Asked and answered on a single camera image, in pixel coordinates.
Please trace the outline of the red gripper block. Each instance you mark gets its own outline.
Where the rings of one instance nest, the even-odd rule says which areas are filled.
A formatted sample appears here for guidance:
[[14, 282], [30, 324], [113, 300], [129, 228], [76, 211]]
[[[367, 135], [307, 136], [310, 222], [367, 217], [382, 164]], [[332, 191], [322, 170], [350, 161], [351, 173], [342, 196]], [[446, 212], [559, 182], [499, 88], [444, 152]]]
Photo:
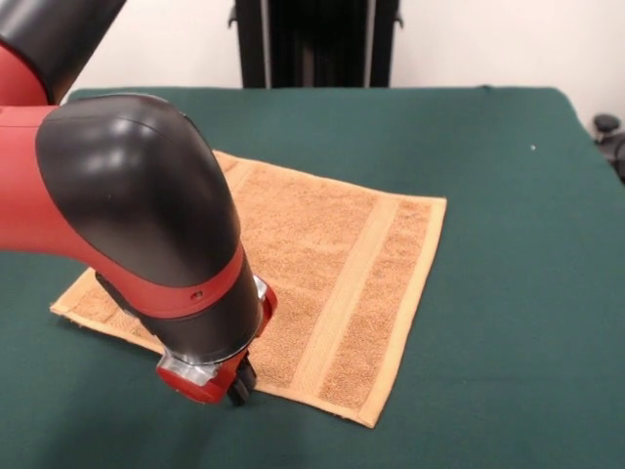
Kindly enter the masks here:
[[257, 292], [256, 300], [231, 295], [198, 315], [157, 320], [155, 335], [164, 347], [159, 377], [201, 404], [229, 398], [234, 406], [245, 405], [257, 383], [249, 348], [277, 306], [270, 287], [259, 286]]

